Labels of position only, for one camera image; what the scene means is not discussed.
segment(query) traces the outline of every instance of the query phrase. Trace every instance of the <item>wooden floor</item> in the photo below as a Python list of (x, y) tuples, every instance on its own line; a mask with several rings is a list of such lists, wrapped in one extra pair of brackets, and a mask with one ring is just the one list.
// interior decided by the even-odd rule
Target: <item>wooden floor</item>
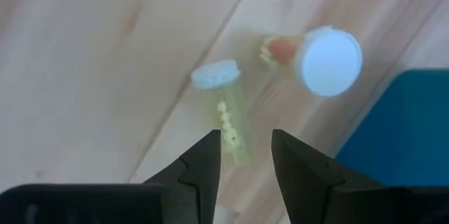
[[(234, 58), (257, 160), (222, 167), (218, 201), (239, 213), (236, 223), (277, 223), (285, 213), (272, 129), (333, 155), (397, 74), (449, 67), (449, 0), (0, 0), (0, 8), (8, 9), (0, 190), (142, 182), (211, 130), (189, 73)], [(262, 35), (320, 25), (351, 32), (363, 48), (361, 76), (338, 98), (312, 96), (256, 56)]]

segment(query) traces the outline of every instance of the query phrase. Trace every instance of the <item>small yellow pieces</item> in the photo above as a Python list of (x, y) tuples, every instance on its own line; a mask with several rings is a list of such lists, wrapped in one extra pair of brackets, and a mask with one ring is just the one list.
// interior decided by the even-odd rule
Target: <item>small yellow pieces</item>
[(273, 55), (269, 52), (267, 46), (275, 38), (276, 38), (275, 36), (267, 37), (264, 40), (263, 45), (260, 47), (260, 54), (259, 54), (260, 59), (262, 59), (265, 63), (267, 63), (268, 66), (270, 66), (271, 68), (277, 67), (278, 63), (273, 58)]
[(229, 121), (223, 122), (222, 128), (225, 131), (230, 131), (232, 129), (232, 125)]
[(217, 105), (217, 109), (219, 112), (226, 112), (226, 103), (224, 101), (220, 101)]
[(239, 135), (231, 124), (231, 114), (227, 111), (227, 106), (224, 101), (218, 103), (217, 110), (220, 112), (220, 118), (222, 120), (224, 149), (228, 152), (233, 152), (241, 144)]

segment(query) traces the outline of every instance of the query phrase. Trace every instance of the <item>teal object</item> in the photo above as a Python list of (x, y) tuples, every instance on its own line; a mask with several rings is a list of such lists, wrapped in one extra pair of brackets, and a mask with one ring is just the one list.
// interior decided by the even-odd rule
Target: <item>teal object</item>
[(449, 70), (399, 75), (336, 160), (385, 185), (449, 185)]

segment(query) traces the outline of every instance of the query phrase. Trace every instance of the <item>blue cap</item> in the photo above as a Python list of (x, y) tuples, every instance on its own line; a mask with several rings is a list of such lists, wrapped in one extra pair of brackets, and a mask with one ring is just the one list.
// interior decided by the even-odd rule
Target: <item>blue cap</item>
[(362, 61), (360, 45), (350, 33), (320, 27), (306, 34), (295, 56), (295, 73), (313, 94), (332, 97), (352, 86)]
[(240, 70), (235, 60), (223, 60), (194, 70), (190, 77), (195, 88), (210, 90), (232, 83)]

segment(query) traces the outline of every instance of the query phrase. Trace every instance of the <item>tipped over vial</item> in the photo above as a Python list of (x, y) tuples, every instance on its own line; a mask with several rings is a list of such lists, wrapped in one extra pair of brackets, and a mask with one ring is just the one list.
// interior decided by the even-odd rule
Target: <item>tipped over vial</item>
[(235, 60), (204, 65), (191, 75), (193, 86), (204, 92), (210, 115), (221, 129), (223, 152), (236, 166), (244, 166), (250, 161), (250, 134), (240, 75)]
[(295, 75), (314, 95), (332, 97), (360, 75), (362, 52), (350, 33), (331, 26), (299, 36), (265, 37), (259, 53), (268, 66)]

